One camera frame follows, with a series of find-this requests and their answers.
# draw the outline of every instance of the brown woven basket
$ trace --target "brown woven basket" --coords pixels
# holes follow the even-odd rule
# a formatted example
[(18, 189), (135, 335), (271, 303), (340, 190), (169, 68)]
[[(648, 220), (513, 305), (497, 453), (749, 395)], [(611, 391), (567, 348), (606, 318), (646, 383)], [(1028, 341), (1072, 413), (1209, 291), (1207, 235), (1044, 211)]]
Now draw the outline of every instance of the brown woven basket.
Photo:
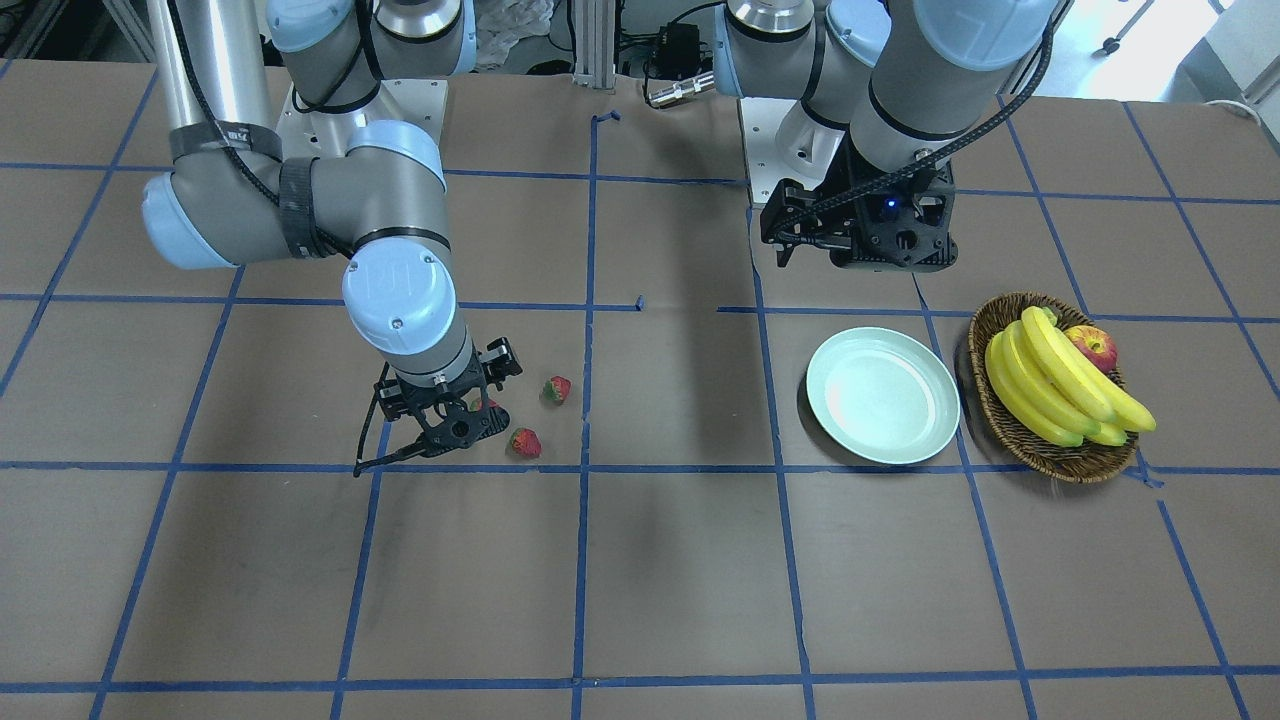
[[(1033, 469), (1068, 483), (1098, 483), (1111, 479), (1133, 461), (1138, 450), (1135, 433), (1129, 433), (1129, 441), (1121, 447), (1108, 447), (1089, 441), (1084, 441), (1080, 447), (1057, 447), (1019, 423), (1000, 402), (987, 380), (987, 343), (996, 337), (996, 333), (1005, 329), (1005, 325), (1021, 316), (1024, 309), (1033, 305), (1047, 305), (1057, 310), (1057, 327), (1062, 329), (1094, 324), (1084, 313), (1066, 302), (1038, 292), (1010, 292), (988, 300), (974, 313), (969, 323), (969, 360), (982, 411), (1000, 443)], [(1120, 368), (1108, 375), (1117, 386), (1124, 387)]]

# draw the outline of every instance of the red apple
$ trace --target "red apple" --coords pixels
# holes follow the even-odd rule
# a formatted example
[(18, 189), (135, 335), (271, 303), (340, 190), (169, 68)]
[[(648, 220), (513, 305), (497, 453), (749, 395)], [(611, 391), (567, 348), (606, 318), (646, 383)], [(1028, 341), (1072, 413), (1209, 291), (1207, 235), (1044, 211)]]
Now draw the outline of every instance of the red apple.
[(1066, 337), (1093, 363), (1093, 366), (1110, 373), (1116, 366), (1116, 343), (1102, 328), (1075, 325), (1066, 329)]

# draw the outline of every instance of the plate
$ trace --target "plate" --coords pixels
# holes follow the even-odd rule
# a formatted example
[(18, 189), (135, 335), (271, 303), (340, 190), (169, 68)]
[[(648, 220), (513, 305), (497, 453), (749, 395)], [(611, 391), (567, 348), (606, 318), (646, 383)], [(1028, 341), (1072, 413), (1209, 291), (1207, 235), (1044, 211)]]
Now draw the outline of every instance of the plate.
[(933, 457), (960, 424), (960, 393), (946, 365), (888, 328), (852, 328), (828, 338), (809, 360), (805, 389), (822, 428), (876, 462)]

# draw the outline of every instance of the fruit basket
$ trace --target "fruit basket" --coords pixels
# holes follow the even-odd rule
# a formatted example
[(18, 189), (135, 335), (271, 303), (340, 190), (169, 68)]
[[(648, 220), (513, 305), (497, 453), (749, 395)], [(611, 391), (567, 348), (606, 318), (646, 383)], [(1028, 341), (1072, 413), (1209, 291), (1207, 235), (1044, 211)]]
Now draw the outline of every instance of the fruit basket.
[[(1050, 306), (1059, 313), (1059, 327), (1093, 325), (1084, 313), (1056, 297), (1038, 292), (1011, 292), (988, 300), (969, 323), (969, 360), (983, 415), (1000, 443), (1030, 468), (1068, 483), (1098, 483), (1120, 474), (1138, 450), (1137, 433), (1128, 433), (1123, 446), (1108, 447), (1085, 442), (1080, 447), (1059, 447), (1027, 429), (996, 397), (987, 378), (987, 343), (1009, 323), (1030, 306)], [(1125, 387), (1120, 368), (1107, 373), (1117, 386)]]

